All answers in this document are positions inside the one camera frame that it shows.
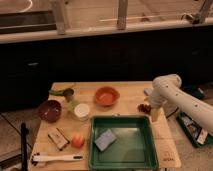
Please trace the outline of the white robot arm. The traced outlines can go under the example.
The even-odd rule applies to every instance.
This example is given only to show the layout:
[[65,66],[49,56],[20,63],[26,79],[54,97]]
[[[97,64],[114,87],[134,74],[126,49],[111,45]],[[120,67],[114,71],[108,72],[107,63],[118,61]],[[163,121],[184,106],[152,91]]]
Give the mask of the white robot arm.
[[156,77],[152,82],[153,91],[148,97],[149,104],[153,109],[158,109],[165,101],[170,101],[213,136],[213,106],[182,91],[181,84],[182,80],[177,74]]

